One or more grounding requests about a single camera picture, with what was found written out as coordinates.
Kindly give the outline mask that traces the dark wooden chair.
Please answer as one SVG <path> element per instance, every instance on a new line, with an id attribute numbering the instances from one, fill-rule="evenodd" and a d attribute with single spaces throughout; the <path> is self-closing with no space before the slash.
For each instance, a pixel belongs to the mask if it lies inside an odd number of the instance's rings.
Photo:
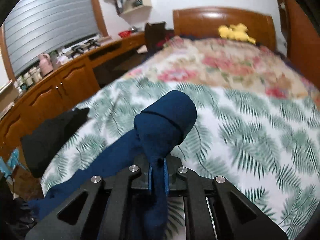
<path id="1" fill-rule="evenodd" d="M 159 42 L 165 40 L 166 22 L 147 23 L 144 29 L 145 45 L 137 50 L 138 54 L 155 53 L 158 50 Z"/>

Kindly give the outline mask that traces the wooden desk with cabinets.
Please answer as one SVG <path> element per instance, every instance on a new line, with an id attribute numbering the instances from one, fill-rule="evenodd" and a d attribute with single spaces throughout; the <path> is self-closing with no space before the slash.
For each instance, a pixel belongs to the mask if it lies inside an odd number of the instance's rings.
<path id="1" fill-rule="evenodd" d="M 100 88 L 93 69 L 145 43 L 144 33 L 108 42 L 64 64 L 31 87 L 1 120 L 1 157 L 7 161 L 44 120 L 54 118 L 94 95 Z"/>

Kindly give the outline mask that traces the white jars on desk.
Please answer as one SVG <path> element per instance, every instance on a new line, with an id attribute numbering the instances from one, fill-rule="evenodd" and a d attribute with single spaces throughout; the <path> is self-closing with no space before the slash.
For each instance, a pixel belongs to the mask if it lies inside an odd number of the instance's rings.
<path id="1" fill-rule="evenodd" d="M 16 87 L 23 91 L 26 91 L 41 80 L 41 70 L 37 67 L 33 67 L 24 75 L 21 75 L 17 78 Z"/>

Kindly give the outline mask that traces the floral and fern bedspread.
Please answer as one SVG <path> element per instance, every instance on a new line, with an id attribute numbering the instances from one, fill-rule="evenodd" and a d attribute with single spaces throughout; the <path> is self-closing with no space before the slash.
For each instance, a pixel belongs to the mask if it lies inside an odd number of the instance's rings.
<path id="1" fill-rule="evenodd" d="M 172 155 L 203 177 L 226 177 L 295 239 L 319 204 L 319 91 L 265 46 L 244 42 L 176 36 L 79 103 L 89 120 L 46 169 L 43 193 L 89 167 L 171 90 L 197 109 Z"/>

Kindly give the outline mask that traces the red bowl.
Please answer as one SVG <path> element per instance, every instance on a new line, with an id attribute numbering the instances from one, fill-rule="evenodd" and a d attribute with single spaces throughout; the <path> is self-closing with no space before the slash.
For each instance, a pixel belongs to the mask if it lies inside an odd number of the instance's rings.
<path id="1" fill-rule="evenodd" d="M 126 30 L 126 31 L 121 31 L 121 32 L 119 32 L 119 33 L 118 33 L 118 36 L 119 36 L 120 38 L 127 38 L 127 37 L 129 37 L 131 34 L 132 34 L 132 31 Z"/>

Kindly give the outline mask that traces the wooden louvred wardrobe door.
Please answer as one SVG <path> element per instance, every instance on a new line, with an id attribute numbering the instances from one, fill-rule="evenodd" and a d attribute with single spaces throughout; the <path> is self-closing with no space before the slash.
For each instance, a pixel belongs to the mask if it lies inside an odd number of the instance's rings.
<path id="1" fill-rule="evenodd" d="M 319 0 L 282 0 L 287 20 L 287 57 L 319 87 Z"/>

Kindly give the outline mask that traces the navy blue suit jacket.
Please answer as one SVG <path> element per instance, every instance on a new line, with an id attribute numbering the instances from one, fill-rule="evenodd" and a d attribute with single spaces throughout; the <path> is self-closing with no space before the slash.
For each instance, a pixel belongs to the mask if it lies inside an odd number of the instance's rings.
<path id="1" fill-rule="evenodd" d="M 39 222 L 93 176 L 115 176 L 143 154 L 149 164 L 148 193 L 136 207 L 142 210 L 145 239 L 161 239 L 168 220 L 164 161 L 184 141 L 196 118 L 196 107 L 187 94 L 178 90 L 165 94 L 136 115 L 134 128 L 103 150 L 87 169 L 76 171 L 71 179 L 52 187 L 44 199 L 31 203 Z"/>

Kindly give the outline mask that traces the black gripper tool on desk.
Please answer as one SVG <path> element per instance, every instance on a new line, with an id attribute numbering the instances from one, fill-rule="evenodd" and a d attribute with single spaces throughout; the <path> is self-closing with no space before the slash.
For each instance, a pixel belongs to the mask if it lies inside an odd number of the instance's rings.
<path id="1" fill-rule="evenodd" d="M 85 53 L 86 48 L 84 46 L 76 45 L 73 46 L 71 50 L 71 57 L 74 58 L 76 55 L 83 55 Z"/>

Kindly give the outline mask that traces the pink thermos jug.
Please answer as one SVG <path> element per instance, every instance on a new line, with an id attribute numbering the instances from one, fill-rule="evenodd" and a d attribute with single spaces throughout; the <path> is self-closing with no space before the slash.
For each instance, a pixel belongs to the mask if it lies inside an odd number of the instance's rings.
<path id="1" fill-rule="evenodd" d="M 49 54 L 42 53 L 39 55 L 39 69 L 42 76 L 46 76 L 53 71 L 53 65 Z"/>

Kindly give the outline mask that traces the grey window blind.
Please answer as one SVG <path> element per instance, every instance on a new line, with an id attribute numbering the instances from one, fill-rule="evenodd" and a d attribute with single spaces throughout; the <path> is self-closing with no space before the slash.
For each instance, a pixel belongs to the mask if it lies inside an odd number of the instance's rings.
<path id="1" fill-rule="evenodd" d="M 4 21 L 15 75 L 35 63 L 40 54 L 98 33 L 91 0 L 20 0 Z"/>

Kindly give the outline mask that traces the yellow plush toy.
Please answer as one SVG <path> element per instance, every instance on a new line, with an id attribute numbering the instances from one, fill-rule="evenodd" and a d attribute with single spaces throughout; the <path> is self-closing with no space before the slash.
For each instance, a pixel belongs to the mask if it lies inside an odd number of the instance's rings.
<path id="1" fill-rule="evenodd" d="M 221 38 L 256 44 L 256 40 L 248 35 L 248 28 L 242 23 L 230 26 L 221 25 L 217 30 Z"/>

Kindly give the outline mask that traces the black folded garment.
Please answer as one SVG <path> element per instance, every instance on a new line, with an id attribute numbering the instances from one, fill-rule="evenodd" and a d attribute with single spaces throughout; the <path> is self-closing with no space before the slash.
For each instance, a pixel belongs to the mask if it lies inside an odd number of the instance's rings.
<path id="1" fill-rule="evenodd" d="M 63 145 L 87 121 L 89 108 L 66 111 L 47 119 L 21 139 L 26 165 L 34 178 L 41 178 Z"/>

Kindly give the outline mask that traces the wooden bed headboard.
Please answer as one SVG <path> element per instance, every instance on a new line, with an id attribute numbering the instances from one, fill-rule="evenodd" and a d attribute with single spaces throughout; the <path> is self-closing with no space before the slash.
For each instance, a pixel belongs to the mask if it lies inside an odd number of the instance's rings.
<path id="1" fill-rule="evenodd" d="M 277 48 L 276 32 L 270 15 L 236 8 L 199 7 L 172 11 L 174 31 L 178 36 L 217 37 L 218 27 L 242 23 L 249 36 L 271 51 Z"/>

